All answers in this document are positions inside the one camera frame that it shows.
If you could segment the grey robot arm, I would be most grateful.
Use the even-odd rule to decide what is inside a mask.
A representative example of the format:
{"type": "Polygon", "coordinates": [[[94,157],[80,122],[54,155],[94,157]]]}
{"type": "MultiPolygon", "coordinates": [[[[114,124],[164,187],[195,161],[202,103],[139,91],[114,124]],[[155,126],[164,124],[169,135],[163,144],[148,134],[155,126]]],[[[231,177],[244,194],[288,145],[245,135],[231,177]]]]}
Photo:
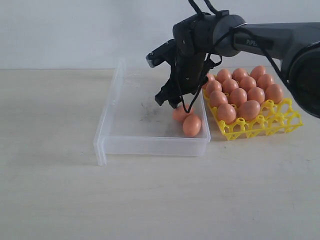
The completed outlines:
{"type": "Polygon", "coordinates": [[[173,39],[146,56],[151,67],[170,65],[170,76],[155,95],[176,108],[183,96],[197,96],[217,66],[210,58],[240,52],[265,56],[297,104],[320,115],[320,25],[317,22],[248,24],[228,11],[195,14],[173,26],[173,39]]]}

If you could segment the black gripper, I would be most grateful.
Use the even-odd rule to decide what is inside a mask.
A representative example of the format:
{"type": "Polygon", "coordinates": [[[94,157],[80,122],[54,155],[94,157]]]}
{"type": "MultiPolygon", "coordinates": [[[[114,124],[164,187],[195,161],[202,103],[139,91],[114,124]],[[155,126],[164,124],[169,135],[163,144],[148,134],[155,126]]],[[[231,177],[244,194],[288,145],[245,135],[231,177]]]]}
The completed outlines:
{"type": "Polygon", "coordinates": [[[179,49],[176,50],[169,80],[154,96],[158,105],[168,102],[173,109],[180,104],[185,105],[183,95],[193,94],[198,90],[206,55],[205,52],[198,52],[186,56],[179,49]]]}

